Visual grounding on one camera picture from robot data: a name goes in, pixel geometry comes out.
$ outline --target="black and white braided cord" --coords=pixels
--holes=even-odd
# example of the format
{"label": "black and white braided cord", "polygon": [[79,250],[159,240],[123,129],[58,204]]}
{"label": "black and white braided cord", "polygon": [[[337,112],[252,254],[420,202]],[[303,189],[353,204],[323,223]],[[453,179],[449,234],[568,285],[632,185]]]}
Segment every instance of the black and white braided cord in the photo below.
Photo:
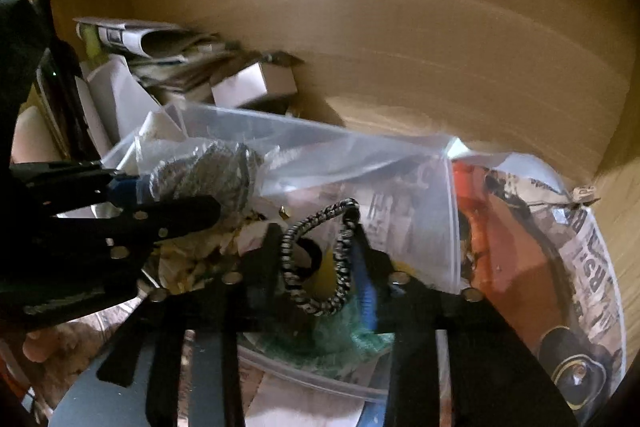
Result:
{"label": "black and white braided cord", "polygon": [[293,263],[293,245],[303,235],[315,227],[322,225],[329,219],[341,216],[350,208],[358,208],[358,202],[353,198],[339,201],[321,210],[313,216],[309,216],[293,225],[282,237],[280,244],[280,270],[284,277],[285,291],[293,299],[298,308],[309,315],[320,317],[322,315],[333,315],[344,306],[347,295],[351,289],[351,267],[349,263],[349,253],[351,250],[351,239],[353,230],[357,222],[343,219],[340,224],[340,234],[334,246],[334,265],[336,276],[335,294],[325,301],[317,301],[310,297],[302,288],[302,281],[296,274],[296,267]]}

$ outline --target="clear plastic bin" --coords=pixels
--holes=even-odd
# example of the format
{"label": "clear plastic bin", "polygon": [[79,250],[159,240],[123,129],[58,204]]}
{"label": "clear plastic bin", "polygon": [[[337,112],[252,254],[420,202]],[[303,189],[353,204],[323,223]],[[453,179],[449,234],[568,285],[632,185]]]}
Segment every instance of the clear plastic bin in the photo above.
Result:
{"label": "clear plastic bin", "polygon": [[[358,166],[354,176],[344,177],[348,169],[334,172],[340,180],[333,182],[328,176],[330,189],[311,187],[313,180],[318,179],[312,176],[306,179],[309,186],[300,190],[306,194],[306,199],[297,198],[292,206],[291,200],[287,200],[287,193],[278,194],[274,190],[279,186],[274,184],[279,181],[273,179],[274,176],[295,174],[284,169],[272,172],[272,177],[264,182],[262,188],[267,187],[269,193],[265,197],[275,204],[287,203],[289,209],[292,208],[292,220],[334,203],[335,198],[356,198],[367,237],[374,248],[386,251],[395,262],[400,262],[404,269],[423,282],[443,291],[458,292],[460,244],[457,208],[451,163],[441,137],[419,139],[417,144],[415,139],[369,136],[297,118],[190,102],[172,103],[164,110],[190,137],[243,142],[263,154],[276,147],[281,152],[302,148],[310,154],[319,152],[318,161],[322,162],[322,152],[325,151],[353,153],[354,163]],[[121,141],[103,158],[103,164],[114,168],[132,142],[133,136]],[[368,161],[376,163],[363,172],[359,167]],[[294,179],[298,183],[304,178],[298,175]],[[297,185],[290,186],[289,182],[287,179],[281,186],[291,192],[299,189]],[[310,200],[309,194],[318,195],[318,199]],[[319,233],[322,237],[316,236],[315,239],[320,239],[321,243],[323,238],[331,241],[335,237],[335,230],[331,228]],[[271,360],[246,347],[239,347],[239,355],[245,362],[264,371],[309,387],[367,401],[386,400],[389,356],[383,356],[378,367],[373,363],[344,380],[332,380]]]}

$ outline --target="transparent plastic container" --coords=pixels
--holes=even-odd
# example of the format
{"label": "transparent plastic container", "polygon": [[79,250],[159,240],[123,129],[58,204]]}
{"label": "transparent plastic container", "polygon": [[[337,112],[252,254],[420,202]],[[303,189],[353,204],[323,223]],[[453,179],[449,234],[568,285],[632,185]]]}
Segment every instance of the transparent plastic container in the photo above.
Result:
{"label": "transparent plastic container", "polygon": [[[442,137],[369,136],[297,118],[190,102],[172,103],[164,110],[190,137],[243,142],[262,154],[275,148],[285,156],[297,153],[298,162],[271,169],[262,180],[263,197],[285,204],[292,221],[337,198],[353,197],[360,203],[363,226],[374,248],[386,251],[424,283],[458,292],[457,208]],[[121,141],[103,164],[117,166],[133,140],[132,135]],[[306,176],[305,169],[312,175]],[[312,231],[321,247],[335,237],[337,223],[333,228],[327,225]],[[386,400],[388,355],[341,380],[302,371],[244,346],[239,346],[239,356],[302,385],[367,401]]]}

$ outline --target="white box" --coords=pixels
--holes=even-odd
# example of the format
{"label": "white box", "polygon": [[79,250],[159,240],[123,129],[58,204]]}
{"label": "white box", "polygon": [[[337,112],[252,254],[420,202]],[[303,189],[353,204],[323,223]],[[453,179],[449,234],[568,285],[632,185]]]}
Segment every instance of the white box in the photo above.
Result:
{"label": "white box", "polygon": [[218,107],[242,107],[296,94],[291,68],[256,62],[211,88]]}

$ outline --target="metal rivet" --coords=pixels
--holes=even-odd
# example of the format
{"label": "metal rivet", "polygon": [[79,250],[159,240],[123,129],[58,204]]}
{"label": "metal rivet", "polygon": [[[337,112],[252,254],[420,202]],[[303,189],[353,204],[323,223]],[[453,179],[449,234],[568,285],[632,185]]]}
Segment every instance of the metal rivet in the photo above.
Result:
{"label": "metal rivet", "polygon": [[478,288],[465,288],[462,296],[467,302],[480,302],[484,299],[484,294]]}
{"label": "metal rivet", "polygon": [[151,302],[162,302],[169,296],[169,292],[166,288],[156,288],[149,293],[149,300]]}
{"label": "metal rivet", "polygon": [[404,285],[411,280],[411,276],[406,272],[393,272],[389,276],[389,282],[391,284]]}
{"label": "metal rivet", "polygon": [[124,259],[129,256],[129,248],[127,247],[113,247],[111,248],[112,259]]}
{"label": "metal rivet", "polygon": [[225,284],[238,284],[242,280],[240,272],[228,272],[222,276],[222,282]]}

